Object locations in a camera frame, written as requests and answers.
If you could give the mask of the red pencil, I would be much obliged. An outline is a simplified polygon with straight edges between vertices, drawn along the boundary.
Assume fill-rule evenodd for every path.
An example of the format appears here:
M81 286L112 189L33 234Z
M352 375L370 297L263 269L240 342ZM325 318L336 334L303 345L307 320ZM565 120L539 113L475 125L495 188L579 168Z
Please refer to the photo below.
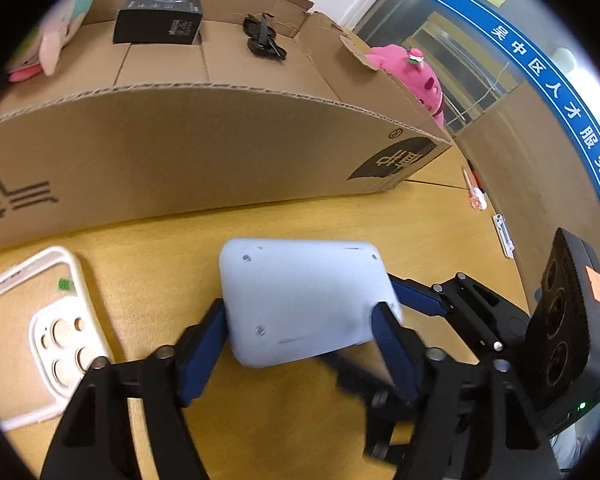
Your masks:
M486 193L486 190L484 189L484 186L482 184L481 178L478 174L478 171L477 171L475 165L469 159L467 159L467 163L468 163L468 168L472 174L472 177L474 178L475 184L477 185L477 188L481 192Z

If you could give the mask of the clear white phone case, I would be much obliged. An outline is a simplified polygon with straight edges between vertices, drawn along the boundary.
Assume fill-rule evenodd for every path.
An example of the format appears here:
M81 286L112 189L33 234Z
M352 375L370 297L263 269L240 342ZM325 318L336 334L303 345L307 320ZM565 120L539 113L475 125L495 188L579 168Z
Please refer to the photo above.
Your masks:
M62 414L94 359L114 355L78 258L45 248L0 274L0 429Z

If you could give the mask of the teal and pink plush toy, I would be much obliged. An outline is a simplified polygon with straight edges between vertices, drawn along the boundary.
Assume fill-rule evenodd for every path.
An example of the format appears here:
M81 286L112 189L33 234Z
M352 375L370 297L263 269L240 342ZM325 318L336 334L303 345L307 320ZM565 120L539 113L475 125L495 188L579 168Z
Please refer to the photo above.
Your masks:
M6 65L9 82L55 73L60 52L81 27L93 0L58 0L36 24Z

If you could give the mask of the white earbuds case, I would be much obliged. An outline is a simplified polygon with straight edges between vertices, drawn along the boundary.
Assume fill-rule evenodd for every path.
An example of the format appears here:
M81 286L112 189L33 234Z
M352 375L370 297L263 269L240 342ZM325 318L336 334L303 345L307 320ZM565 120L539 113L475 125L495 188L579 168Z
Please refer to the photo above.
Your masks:
M471 189L471 206L477 210L486 210L486 207L488 206L486 196L480 188L477 188L476 186Z

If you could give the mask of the black charger box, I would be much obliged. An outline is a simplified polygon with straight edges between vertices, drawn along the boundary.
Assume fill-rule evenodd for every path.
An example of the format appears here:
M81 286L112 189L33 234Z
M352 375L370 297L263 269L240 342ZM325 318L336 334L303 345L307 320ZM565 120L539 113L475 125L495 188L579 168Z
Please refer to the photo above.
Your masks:
M126 0L114 23L114 44L192 44L204 11L200 0Z

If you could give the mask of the white power bank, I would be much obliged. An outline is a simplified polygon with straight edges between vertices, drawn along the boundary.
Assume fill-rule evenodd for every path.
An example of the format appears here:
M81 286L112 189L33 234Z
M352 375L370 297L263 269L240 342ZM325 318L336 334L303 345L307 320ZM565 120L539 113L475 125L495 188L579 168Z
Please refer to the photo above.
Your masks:
M381 302L402 315L378 249L365 242L233 238L219 269L230 346L246 367L366 344Z

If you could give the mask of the pink bear plush toy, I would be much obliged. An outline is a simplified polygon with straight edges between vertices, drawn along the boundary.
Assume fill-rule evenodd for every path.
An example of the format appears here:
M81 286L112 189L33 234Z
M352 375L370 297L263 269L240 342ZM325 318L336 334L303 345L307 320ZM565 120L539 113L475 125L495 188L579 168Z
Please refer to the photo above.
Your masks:
M372 47L365 55L375 68L399 79L428 110L434 121L444 127L444 95L440 81L417 48L405 49L398 44Z

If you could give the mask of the long cardboard box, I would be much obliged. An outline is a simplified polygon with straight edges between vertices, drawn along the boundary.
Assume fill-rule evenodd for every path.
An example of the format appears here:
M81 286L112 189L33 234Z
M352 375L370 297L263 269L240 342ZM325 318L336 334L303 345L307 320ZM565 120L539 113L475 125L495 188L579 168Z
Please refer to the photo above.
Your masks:
M52 76L0 87L0 249L165 214L376 193L451 144L308 0L200 0L192 44L114 44L94 0ZM285 61L242 22L274 16Z

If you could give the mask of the white label strip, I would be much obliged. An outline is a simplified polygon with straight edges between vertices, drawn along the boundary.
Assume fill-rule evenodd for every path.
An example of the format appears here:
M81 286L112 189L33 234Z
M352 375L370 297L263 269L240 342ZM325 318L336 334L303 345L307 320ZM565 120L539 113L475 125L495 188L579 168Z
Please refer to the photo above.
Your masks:
M515 245L508 232L505 218L501 214L494 214L492 217L496 234L501 243L503 254L506 258L513 259Z

